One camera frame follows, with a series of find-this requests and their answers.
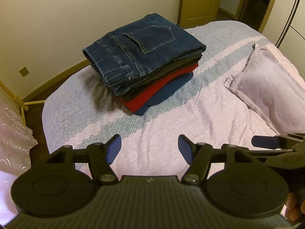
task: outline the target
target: hand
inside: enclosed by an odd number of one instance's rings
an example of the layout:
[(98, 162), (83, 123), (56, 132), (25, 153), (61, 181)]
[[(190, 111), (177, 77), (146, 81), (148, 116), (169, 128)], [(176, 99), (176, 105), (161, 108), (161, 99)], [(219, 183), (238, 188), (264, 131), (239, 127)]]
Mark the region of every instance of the hand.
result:
[(305, 214), (305, 201), (303, 201), (301, 208), (297, 206), (298, 198), (295, 193), (289, 193), (286, 201), (286, 219), (293, 223), (296, 222), (301, 214)]

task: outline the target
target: wall socket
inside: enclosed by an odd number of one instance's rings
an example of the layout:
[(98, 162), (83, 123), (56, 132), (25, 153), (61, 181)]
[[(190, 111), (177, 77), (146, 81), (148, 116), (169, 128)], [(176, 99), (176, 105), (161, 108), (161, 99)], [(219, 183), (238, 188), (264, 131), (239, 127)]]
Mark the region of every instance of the wall socket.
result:
[(23, 67), (21, 70), (19, 70), (19, 72), (23, 77), (25, 77), (29, 73), (26, 67)]

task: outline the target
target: pillow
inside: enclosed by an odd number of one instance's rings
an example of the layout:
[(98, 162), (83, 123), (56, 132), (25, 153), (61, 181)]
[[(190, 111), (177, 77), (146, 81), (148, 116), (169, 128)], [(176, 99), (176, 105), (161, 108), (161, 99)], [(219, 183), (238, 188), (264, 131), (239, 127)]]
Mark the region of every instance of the pillow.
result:
[(225, 82), (277, 134), (305, 133), (305, 90), (266, 47), (257, 47), (244, 70)]

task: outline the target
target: folded jeans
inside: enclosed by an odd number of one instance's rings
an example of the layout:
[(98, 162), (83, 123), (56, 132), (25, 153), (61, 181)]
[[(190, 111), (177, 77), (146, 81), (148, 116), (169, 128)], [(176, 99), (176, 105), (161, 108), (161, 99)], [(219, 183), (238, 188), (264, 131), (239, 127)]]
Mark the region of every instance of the folded jeans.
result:
[(198, 61), (200, 59), (201, 59), (201, 54), (198, 57), (196, 57), (195, 59), (193, 59), (193, 57), (189, 57), (186, 59), (172, 62), (172, 63), (164, 66), (160, 70), (151, 73), (146, 80), (144, 80), (142, 83), (132, 87), (125, 94), (119, 95), (119, 98), (123, 99), (126, 102), (131, 101), (136, 96), (138, 96), (144, 89), (146, 89), (148, 86), (150, 86), (154, 81), (166, 76), (167, 74), (169, 74), (171, 72), (175, 72), (181, 68), (194, 65), (194, 64), (198, 63)]
[[(205, 49), (204, 44), (182, 28), (151, 14), (107, 33), (83, 49), (83, 54), (103, 83), (118, 96), (171, 61), (197, 56)], [(134, 80), (130, 85), (124, 83)]]

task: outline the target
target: door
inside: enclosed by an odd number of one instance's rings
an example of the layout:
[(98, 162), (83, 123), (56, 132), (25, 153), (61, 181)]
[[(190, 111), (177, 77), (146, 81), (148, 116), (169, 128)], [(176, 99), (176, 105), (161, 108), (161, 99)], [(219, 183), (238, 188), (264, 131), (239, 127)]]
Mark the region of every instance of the door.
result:
[(269, 2), (270, 0), (246, 0), (239, 21), (258, 31)]
[(190, 28), (215, 21), (220, 0), (182, 0), (178, 23)]

